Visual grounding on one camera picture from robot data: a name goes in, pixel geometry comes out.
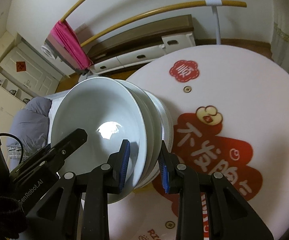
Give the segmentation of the white bowl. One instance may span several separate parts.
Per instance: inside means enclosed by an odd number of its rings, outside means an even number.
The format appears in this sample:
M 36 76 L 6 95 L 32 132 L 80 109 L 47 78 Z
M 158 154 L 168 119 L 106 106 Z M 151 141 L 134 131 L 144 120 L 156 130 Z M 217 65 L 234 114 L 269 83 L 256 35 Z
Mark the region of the white bowl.
M 74 86 L 61 101 L 51 128 L 55 145 L 75 129 L 84 129 L 87 141 L 72 153 L 60 169 L 76 175 L 92 171 L 118 152 L 124 139 L 130 142 L 125 186 L 120 194 L 108 194 L 108 203 L 118 202 L 136 187 L 145 169 L 147 135 L 135 98 L 120 82 L 94 77 Z
M 141 175 L 140 181 L 135 187 L 136 189 L 138 189 L 140 188 L 139 185 L 144 181 L 148 173 L 150 173 L 151 170 L 153 169 L 151 166 L 151 159 L 155 147 L 158 147 L 160 145 L 158 140 L 161 139 L 160 118 L 155 105 L 153 104 L 152 100 L 143 89 L 128 81 L 123 80 L 117 81 L 120 82 L 122 85 L 124 85 L 135 97 L 136 102 L 140 106 L 140 110 L 144 118 L 144 124 L 146 126 L 147 157 L 143 174 Z
M 147 133 L 147 145 L 150 163 L 145 165 L 143 174 L 136 188 L 144 187 L 150 183 L 159 173 L 158 156 L 162 142 L 171 146 L 173 142 L 172 123 L 163 102 L 152 93 L 141 89 L 137 85 L 128 81 L 123 81 L 123 85 L 137 95 L 137 98 L 144 104 L 143 117 L 149 121 Z

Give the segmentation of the large grey rimmed plate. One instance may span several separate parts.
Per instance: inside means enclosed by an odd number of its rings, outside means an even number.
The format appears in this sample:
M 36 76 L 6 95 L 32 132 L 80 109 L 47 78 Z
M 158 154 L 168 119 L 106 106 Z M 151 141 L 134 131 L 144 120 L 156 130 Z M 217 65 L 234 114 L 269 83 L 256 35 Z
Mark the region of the large grey rimmed plate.
M 153 104 L 155 105 L 157 112 L 159 114 L 160 118 L 160 131 L 161 131 L 161 139 L 158 140 L 160 145 L 158 147 L 155 147 L 153 156 L 151 159 L 151 166 L 152 170 L 150 173 L 148 173 L 147 177 L 144 179 L 144 181 L 139 185 L 139 187 L 144 187 L 147 184 L 149 184 L 154 178 L 157 177 L 159 174 L 159 163 L 158 163 L 158 156 L 160 153 L 161 143 L 164 141 L 166 148 L 168 151 L 171 151 L 173 146 L 173 122 L 172 117 L 169 112 L 169 110 L 166 107 L 166 104 L 163 103 L 161 99 L 159 99 L 157 96 L 152 94 L 149 91 L 145 91 L 145 93 L 150 97 Z

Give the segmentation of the cream wardrobe cabinet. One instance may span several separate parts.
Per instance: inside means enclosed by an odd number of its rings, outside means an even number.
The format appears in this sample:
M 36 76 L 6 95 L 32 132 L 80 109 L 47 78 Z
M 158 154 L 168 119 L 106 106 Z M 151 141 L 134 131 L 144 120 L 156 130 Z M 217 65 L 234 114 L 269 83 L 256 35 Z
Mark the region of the cream wardrobe cabinet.
M 9 132 L 16 113 L 32 98 L 0 73 L 0 132 Z

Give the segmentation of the pink printed tablecloth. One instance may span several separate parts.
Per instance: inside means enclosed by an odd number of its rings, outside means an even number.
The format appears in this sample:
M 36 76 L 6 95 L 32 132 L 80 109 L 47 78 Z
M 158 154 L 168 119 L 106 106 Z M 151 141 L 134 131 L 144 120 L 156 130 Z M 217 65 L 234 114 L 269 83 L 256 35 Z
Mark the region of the pink printed tablecloth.
M 275 239 L 289 229 L 289 74 L 253 51 L 182 49 L 128 81 L 163 101 L 172 151 L 204 174 L 222 172 Z

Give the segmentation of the white door with red sign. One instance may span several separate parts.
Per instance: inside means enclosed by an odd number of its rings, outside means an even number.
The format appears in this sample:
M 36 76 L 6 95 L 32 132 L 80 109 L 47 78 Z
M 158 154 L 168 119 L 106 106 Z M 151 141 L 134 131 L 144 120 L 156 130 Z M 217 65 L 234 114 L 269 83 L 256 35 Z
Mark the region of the white door with red sign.
M 53 94 L 59 84 L 58 80 L 17 47 L 4 57 L 0 67 L 38 96 Z

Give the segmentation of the brown grey hanging cloth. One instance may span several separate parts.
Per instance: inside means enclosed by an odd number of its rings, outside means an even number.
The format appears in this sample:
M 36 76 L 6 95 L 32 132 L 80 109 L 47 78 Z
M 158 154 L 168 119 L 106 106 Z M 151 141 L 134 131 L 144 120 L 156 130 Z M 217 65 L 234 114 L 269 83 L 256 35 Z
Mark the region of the brown grey hanging cloth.
M 73 69 L 78 74 L 86 74 L 87 70 L 80 69 L 79 65 L 76 63 L 75 59 L 69 54 L 69 52 L 61 46 L 61 44 L 49 34 L 45 39 L 45 44 L 50 48 L 51 54 L 55 58 L 59 57 L 61 61 L 66 63 L 71 69 Z

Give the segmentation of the white floor fan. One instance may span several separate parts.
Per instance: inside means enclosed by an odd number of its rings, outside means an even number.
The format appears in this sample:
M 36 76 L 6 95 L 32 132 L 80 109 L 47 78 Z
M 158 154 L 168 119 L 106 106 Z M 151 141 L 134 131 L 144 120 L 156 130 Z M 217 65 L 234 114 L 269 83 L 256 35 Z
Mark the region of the white floor fan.
M 57 54 L 52 50 L 52 48 L 47 44 L 41 46 L 41 51 L 50 59 L 55 60 L 58 57 Z

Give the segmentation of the brown topped white tv cabinet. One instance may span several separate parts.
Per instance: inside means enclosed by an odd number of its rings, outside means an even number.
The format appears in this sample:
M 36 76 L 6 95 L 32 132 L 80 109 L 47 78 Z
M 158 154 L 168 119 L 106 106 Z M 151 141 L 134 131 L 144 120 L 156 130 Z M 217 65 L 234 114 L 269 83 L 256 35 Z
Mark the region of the brown topped white tv cabinet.
M 181 15 L 147 23 L 110 37 L 88 52 L 93 74 L 152 62 L 177 50 L 194 47 L 191 15 Z

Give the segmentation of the pink towel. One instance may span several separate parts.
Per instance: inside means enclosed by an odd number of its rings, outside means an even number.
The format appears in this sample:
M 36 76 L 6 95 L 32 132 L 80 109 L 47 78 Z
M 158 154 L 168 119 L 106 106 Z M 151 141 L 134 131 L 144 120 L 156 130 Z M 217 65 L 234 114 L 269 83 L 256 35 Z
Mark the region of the pink towel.
M 80 69 L 86 70 L 92 66 L 92 61 L 83 51 L 76 33 L 66 21 L 58 21 L 50 33 L 69 54 L 75 59 Z

